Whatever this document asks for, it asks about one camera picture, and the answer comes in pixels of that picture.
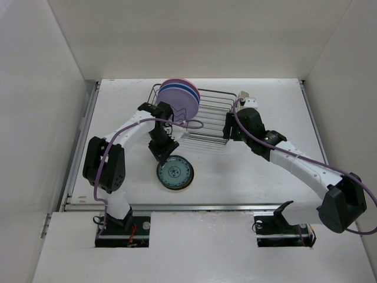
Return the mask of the teal patterned plate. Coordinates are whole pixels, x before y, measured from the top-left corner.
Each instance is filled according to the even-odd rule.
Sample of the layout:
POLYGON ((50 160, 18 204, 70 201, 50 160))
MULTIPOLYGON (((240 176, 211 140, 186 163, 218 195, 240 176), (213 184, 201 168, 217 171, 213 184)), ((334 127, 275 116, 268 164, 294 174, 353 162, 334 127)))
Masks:
POLYGON ((165 164, 157 165, 156 174, 164 187, 170 190, 183 190, 193 181, 194 168, 184 157, 171 155, 165 164))

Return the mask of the wire dish rack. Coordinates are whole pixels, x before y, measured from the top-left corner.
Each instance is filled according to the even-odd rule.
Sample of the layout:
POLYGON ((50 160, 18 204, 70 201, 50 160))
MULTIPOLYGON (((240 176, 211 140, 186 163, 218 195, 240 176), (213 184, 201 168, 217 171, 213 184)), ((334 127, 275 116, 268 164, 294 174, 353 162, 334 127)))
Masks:
POLYGON ((196 120, 204 123, 201 129, 189 129, 189 135, 181 138, 181 142, 216 144, 225 146, 227 140, 223 138, 223 128, 226 122, 226 114, 231 112, 233 103, 237 98, 235 93, 198 89, 200 99, 196 120))

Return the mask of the lilac plate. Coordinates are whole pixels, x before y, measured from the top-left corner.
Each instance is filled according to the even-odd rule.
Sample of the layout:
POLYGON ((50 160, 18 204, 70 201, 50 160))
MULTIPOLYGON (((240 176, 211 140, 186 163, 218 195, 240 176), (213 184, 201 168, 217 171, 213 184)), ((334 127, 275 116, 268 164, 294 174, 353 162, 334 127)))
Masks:
POLYGON ((175 121, 191 120, 199 111, 199 97, 192 91, 180 87, 171 87, 160 90, 156 104, 164 102, 173 110, 175 121))

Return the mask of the blue plate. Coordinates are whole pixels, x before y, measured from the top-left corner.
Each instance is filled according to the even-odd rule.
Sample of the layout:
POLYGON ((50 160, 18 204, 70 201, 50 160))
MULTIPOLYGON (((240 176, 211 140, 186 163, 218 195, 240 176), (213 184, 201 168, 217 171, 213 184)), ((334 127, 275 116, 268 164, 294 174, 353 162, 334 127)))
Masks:
POLYGON ((173 88, 181 88, 182 90, 188 91, 193 97, 196 99, 197 103, 200 103, 200 93, 196 88, 192 88, 188 85, 182 83, 170 83, 166 84, 159 89, 158 93, 162 93, 164 90, 173 89, 173 88))

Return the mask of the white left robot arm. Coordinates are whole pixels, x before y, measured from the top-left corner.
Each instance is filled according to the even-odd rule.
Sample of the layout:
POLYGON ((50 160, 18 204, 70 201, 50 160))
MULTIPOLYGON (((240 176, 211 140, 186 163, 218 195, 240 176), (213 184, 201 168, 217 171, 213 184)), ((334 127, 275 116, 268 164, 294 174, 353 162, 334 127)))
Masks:
POLYGON ((164 125, 173 116, 167 103, 157 106, 143 103, 137 112, 119 129, 106 137, 93 137, 88 142, 82 175, 94 188, 94 199, 105 205, 104 224, 111 223, 120 234, 132 225, 132 208, 121 188, 126 177, 125 153, 145 134, 150 135, 148 148, 163 165, 178 147, 165 131, 164 125))

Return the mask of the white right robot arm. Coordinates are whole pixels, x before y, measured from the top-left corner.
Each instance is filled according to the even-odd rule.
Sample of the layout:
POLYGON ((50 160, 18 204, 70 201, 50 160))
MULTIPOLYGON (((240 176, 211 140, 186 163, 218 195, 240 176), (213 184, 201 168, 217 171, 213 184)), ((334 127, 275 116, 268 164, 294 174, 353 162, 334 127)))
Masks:
POLYGON ((254 154, 285 169, 318 195, 317 203, 289 199, 276 209, 273 226, 277 231, 287 232, 293 225, 313 222, 342 233, 366 211, 358 177, 310 162, 285 136, 266 130, 257 110, 244 108, 227 113, 223 137, 246 143, 254 154))

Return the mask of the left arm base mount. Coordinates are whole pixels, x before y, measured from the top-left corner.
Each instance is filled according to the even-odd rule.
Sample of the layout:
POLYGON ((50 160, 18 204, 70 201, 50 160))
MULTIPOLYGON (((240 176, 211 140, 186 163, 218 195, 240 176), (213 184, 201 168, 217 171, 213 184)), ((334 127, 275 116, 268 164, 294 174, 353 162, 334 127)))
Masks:
POLYGON ((94 216, 97 225, 96 248, 148 248, 150 241, 151 215, 133 215, 124 224, 107 215, 94 216))

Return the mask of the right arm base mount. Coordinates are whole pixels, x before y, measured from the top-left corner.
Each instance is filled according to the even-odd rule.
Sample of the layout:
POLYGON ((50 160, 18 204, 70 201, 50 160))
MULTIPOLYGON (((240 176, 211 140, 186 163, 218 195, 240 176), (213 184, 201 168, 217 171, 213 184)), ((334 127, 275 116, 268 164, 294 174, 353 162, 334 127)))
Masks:
POLYGON ((259 248, 312 248, 317 240, 309 224, 290 225, 274 215, 254 215, 252 229, 259 248))

